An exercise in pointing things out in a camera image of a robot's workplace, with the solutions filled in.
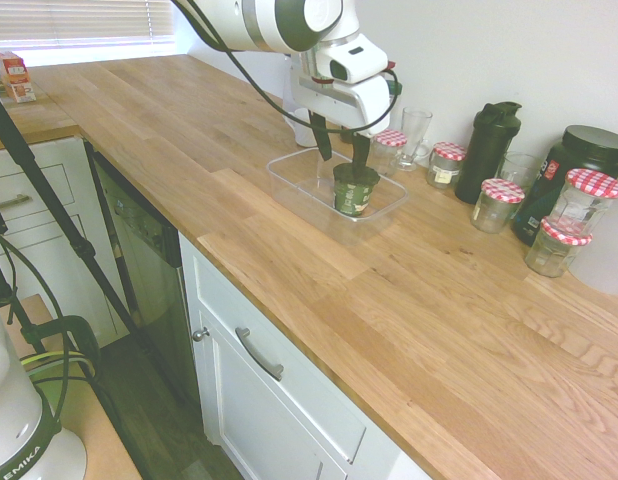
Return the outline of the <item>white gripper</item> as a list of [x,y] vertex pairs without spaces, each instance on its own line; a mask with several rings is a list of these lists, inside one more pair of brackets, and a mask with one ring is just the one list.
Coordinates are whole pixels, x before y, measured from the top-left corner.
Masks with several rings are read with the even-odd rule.
[[[370,125],[382,116],[390,106],[390,93],[386,80],[375,75],[356,84],[334,81],[332,84],[318,84],[311,78],[291,75],[291,91],[294,100],[309,111],[311,130],[319,153],[324,161],[332,158],[332,146],[326,120],[350,130]],[[385,116],[374,126],[354,133],[352,137],[352,174],[355,180],[370,177],[366,165],[371,140],[390,124]]]

